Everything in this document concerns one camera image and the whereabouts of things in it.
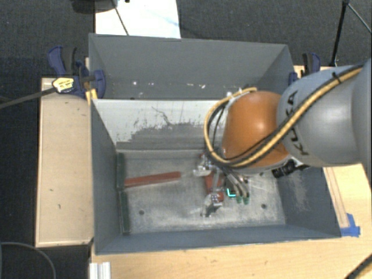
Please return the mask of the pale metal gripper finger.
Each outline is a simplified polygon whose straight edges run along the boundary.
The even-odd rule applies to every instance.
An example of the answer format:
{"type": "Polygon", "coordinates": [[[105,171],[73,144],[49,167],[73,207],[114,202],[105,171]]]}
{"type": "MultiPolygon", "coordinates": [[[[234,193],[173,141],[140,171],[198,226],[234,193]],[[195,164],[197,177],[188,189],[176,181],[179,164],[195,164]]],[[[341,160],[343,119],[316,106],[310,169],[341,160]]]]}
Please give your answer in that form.
{"type": "Polygon", "coordinates": [[[201,217],[210,217],[211,214],[215,213],[223,205],[223,201],[220,200],[218,193],[207,194],[204,198],[201,217]]]}
{"type": "Polygon", "coordinates": [[[209,159],[203,159],[196,164],[192,173],[195,177],[206,177],[215,171],[215,169],[216,166],[209,159]]]}

